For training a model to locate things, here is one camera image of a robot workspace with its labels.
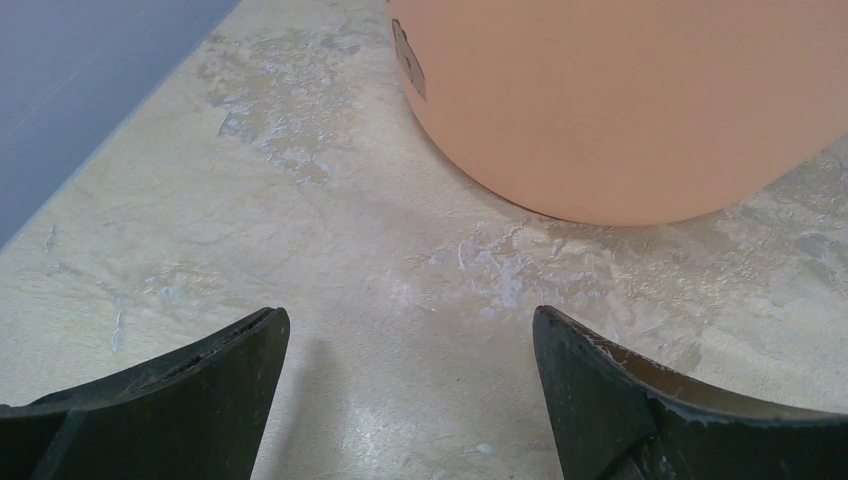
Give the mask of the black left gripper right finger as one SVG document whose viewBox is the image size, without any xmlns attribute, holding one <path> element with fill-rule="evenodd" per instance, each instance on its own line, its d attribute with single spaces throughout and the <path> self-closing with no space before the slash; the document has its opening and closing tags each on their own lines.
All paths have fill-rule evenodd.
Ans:
<svg viewBox="0 0 848 480">
<path fill-rule="evenodd" d="M 567 479 L 843 479 L 847 418 L 696 380 L 551 306 L 533 345 Z"/>
</svg>

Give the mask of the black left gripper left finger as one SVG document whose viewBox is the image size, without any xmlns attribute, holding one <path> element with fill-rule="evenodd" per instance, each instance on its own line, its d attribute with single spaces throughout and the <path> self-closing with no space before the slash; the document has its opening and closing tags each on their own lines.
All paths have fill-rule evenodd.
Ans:
<svg viewBox="0 0 848 480">
<path fill-rule="evenodd" d="M 247 479 L 290 320 L 262 308 L 112 375 L 1 409 L 5 479 Z"/>
</svg>

